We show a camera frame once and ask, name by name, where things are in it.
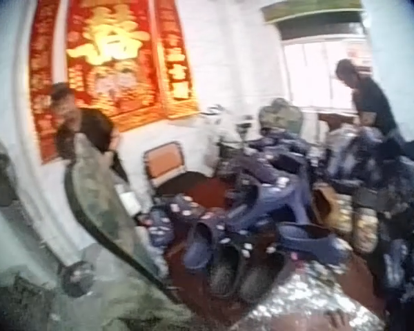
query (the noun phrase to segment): man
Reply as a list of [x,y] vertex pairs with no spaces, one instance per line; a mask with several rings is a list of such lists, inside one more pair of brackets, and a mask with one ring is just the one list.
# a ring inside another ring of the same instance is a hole
[[375,127],[385,137],[398,134],[398,127],[388,99],[374,80],[363,77],[348,59],[337,63],[336,76],[353,89],[353,103],[362,126]]
[[67,83],[54,84],[50,99],[51,108],[62,122],[56,135],[60,157],[74,159],[74,135],[83,133],[102,153],[102,161],[128,182],[128,176],[117,153],[120,134],[113,122],[99,110],[78,108],[75,105],[74,90]]

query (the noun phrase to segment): white wall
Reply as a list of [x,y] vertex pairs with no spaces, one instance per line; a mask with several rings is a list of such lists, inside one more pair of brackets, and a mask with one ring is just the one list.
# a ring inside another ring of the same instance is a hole
[[[36,0],[9,0],[0,7],[0,139],[17,165],[23,200],[41,235],[63,261],[72,263],[92,239],[68,207],[62,162],[41,165],[39,159],[27,90],[28,43],[36,4]],[[263,24],[256,8],[252,12],[224,0],[178,0],[177,6],[201,109],[220,103],[236,116],[256,114],[263,101],[282,94],[279,37],[273,27]],[[52,42],[54,81],[66,78],[66,10],[67,1],[62,0]],[[269,55],[261,56],[260,50]],[[142,154],[165,142],[180,141],[188,168],[209,173],[204,165],[203,126],[198,118],[162,121],[123,134],[121,158],[140,197],[148,189]]]
[[373,64],[404,136],[414,139],[414,7],[408,0],[363,0]]
[[41,236],[64,263],[78,259],[77,247],[63,234],[59,215],[46,199],[28,105],[28,42],[35,0],[0,3],[0,140],[7,147],[21,198]]
[[9,220],[0,213],[0,283],[8,281],[2,279],[3,275],[14,270],[36,284],[54,286],[57,282],[55,260],[46,256],[34,238],[30,235],[23,236],[30,230],[24,229],[23,223],[23,219]]
[[[71,263],[92,239],[78,226],[66,202],[62,163],[41,165],[39,159],[27,91],[36,2],[8,0],[0,8],[0,139],[17,164],[23,200],[41,235],[63,261]],[[407,16],[402,2],[365,0],[365,6],[371,12],[375,66],[397,120],[410,135],[414,134],[414,18]],[[259,1],[178,0],[177,5],[201,109],[220,103],[236,117],[256,115],[272,98],[286,95],[280,37],[274,26],[264,23]],[[55,81],[65,79],[66,9],[63,0],[52,45]],[[307,113],[303,129],[307,139],[315,138],[315,123],[315,115]],[[147,191],[143,152],[167,141],[181,141],[188,167],[208,174],[204,133],[200,119],[162,121],[124,133],[121,158],[139,195],[146,196]]]

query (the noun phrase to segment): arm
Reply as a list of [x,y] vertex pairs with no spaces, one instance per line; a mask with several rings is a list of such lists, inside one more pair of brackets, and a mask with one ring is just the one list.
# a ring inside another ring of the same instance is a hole
[[373,126],[375,123],[375,112],[360,112],[359,120],[361,126]]
[[57,131],[55,136],[55,145],[58,155],[67,161],[75,158],[74,136],[66,134],[63,130]]
[[118,149],[119,142],[121,140],[121,135],[118,129],[115,127],[114,123],[102,112],[98,111],[99,121],[101,123],[101,127],[105,132],[110,133],[110,143],[108,147],[108,151],[115,152]]
[[109,150],[117,150],[120,140],[121,140],[121,135],[118,129],[116,127],[113,127],[112,132],[110,133]]

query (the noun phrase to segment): brown floor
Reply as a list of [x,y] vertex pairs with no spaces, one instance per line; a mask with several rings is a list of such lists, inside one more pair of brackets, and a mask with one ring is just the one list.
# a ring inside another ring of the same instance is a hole
[[[224,191],[226,184],[219,179],[207,179],[205,182],[195,186],[189,192],[197,203],[210,207],[224,206]],[[260,239],[258,245],[264,245],[270,241],[267,234]],[[180,288],[181,299],[194,311],[208,318],[232,324],[239,320],[249,309],[238,300],[219,300],[212,298],[205,290],[202,276],[188,274],[181,263],[184,253],[184,241],[176,242],[168,250],[166,256],[170,266],[170,274],[173,283]],[[363,260],[354,257],[351,261],[349,271],[339,278],[345,293],[359,301],[363,306],[373,311],[380,317],[383,316],[384,302],[373,294],[373,282],[370,272]]]

